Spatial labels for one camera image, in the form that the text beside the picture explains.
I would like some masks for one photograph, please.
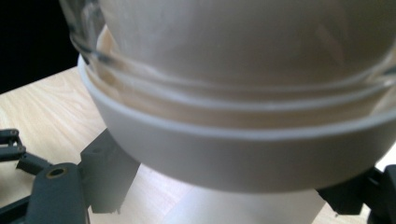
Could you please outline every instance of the black plastic part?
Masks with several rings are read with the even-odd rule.
[[[53,165],[35,177],[25,223],[90,223],[75,164]]]
[[[15,203],[0,208],[0,223],[24,223],[28,204],[29,197],[25,197]]]
[[[337,214],[358,215],[363,207],[361,186],[363,186],[367,176],[372,175],[374,171],[374,169],[370,169],[341,184],[319,189],[318,193]]]
[[[17,161],[25,153],[19,133],[16,129],[0,130],[0,162]]]
[[[371,223],[396,223],[396,165],[388,166],[384,174],[377,171],[370,176],[361,197],[372,209]]]
[[[373,168],[318,193],[340,215],[358,215],[365,203],[372,210],[367,223],[396,224],[396,165],[384,173]]]
[[[94,213],[120,211],[140,162],[126,154],[105,130],[81,152],[87,206]]]
[[[28,152],[24,153],[18,162],[17,169],[21,169],[31,175],[37,175],[40,171],[51,166],[51,163]]]

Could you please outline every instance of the transparent glass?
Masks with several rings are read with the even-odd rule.
[[[62,0],[92,83],[163,119],[238,129],[396,113],[396,2]]]

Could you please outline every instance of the dark background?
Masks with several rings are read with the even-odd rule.
[[[10,0],[0,6],[0,93],[76,66],[57,0]]]

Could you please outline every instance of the wooden table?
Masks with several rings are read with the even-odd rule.
[[[105,127],[76,68],[0,95],[0,129],[19,129],[27,150],[52,163],[78,163],[79,152]],[[396,149],[380,166],[388,163],[396,163]],[[16,164],[0,164],[0,207],[30,194],[34,177]],[[160,223],[192,188],[142,165],[121,214],[90,214],[91,222]],[[358,217],[338,217],[325,205],[314,224],[366,223],[367,214],[365,208]]]

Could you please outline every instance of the screw hole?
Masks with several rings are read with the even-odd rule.
[[[92,152],[94,152],[94,153],[102,153],[103,150],[100,147],[96,147]]]
[[[58,178],[67,172],[66,168],[55,168],[47,173],[48,179]]]

